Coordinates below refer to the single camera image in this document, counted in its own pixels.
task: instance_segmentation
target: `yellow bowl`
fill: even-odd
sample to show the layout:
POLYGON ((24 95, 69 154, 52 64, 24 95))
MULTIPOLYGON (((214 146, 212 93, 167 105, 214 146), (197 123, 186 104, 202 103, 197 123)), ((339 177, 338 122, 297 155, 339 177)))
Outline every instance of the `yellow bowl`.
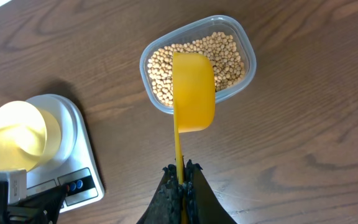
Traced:
POLYGON ((62 135, 57 120, 24 101, 0 107, 0 170, 30 171, 52 159, 62 135))

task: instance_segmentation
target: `white digital scale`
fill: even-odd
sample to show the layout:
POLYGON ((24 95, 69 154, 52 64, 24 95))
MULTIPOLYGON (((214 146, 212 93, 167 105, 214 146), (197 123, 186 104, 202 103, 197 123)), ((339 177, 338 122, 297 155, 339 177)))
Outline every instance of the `white digital scale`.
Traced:
POLYGON ((101 200, 104 188, 96 168, 84 119, 75 104, 54 94, 35 96, 26 102, 51 113, 62 132, 62 141, 56 156, 27 173, 27 196, 68 184, 68 193, 60 213, 101 200))

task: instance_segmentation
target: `brown wooden surface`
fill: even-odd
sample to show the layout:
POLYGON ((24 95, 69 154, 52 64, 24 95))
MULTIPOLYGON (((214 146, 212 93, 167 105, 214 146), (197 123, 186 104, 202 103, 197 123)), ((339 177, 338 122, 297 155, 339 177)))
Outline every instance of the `brown wooden surface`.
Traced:
POLYGON ((41 93, 82 110, 106 195, 59 223, 135 223, 174 162, 173 120, 139 73, 147 44, 237 19, 252 83, 181 138, 239 223, 358 224, 358 1, 13 0, 0 8, 0 106, 41 93))

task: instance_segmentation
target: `clear plastic container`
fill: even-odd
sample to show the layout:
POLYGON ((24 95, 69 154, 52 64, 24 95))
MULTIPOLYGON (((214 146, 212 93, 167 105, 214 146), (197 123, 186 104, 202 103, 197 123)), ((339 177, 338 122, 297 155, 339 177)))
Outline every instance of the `clear plastic container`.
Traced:
POLYGON ((153 93, 151 80, 147 74, 147 60, 156 50, 163 48, 164 46, 192 42, 193 40, 209 36, 213 32, 224 32, 226 35, 233 35, 233 41, 237 44, 241 60, 247 68, 246 77, 243 80, 232 87, 216 92, 215 102, 219 103, 234 96, 236 93, 243 90, 254 78, 256 71, 255 53, 249 42, 247 34, 240 23, 228 16, 210 16, 205 19, 201 19, 158 38, 149 44, 149 46, 147 46, 142 53, 139 64, 140 73, 150 101, 159 110, 168 114, 173 113, 173 107, 163 105, 153 93))

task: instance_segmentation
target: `scale button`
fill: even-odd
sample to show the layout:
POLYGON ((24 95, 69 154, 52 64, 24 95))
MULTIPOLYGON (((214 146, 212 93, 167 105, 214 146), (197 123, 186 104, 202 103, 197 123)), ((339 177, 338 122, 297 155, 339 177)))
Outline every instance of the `scale button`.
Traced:
POLYGON ((82 180, 78 180, 77 181, 77 188, 80 189, 80 188, 82 188, 82 186, 84 186, 84 183, 82 182, 82 180))
POLYGON ((70 183, 70 190, 71 190, 71 191, 74 191, 75 188, 76 188, 76 184, 75 184, 74 182, 71 182, 71 183, 70 183))

